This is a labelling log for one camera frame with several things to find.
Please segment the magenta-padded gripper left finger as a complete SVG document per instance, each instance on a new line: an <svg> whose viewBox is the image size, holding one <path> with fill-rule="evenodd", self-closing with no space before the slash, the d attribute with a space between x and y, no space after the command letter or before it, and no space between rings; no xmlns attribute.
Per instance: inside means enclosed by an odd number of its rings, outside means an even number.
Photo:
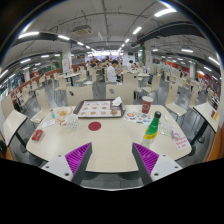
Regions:
<svg viewBox="0 0 224 224"><path fill-rule="evenodd" d="M87 143L66 155L57 155L42 169L65 180L80 185L92 154L92 143Z"/></svg>

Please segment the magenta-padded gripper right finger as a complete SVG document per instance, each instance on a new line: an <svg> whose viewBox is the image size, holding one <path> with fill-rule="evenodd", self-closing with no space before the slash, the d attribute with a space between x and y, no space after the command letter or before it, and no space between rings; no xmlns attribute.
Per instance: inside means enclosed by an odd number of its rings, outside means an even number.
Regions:
<svg viewBox="0 0 224 224"><path fill-rule="evenodd" d="M139 175L144 185L166 177L182 169L168 155L151 151L150 149L139 145L132 144L132 154L134 155Z"/></svg>

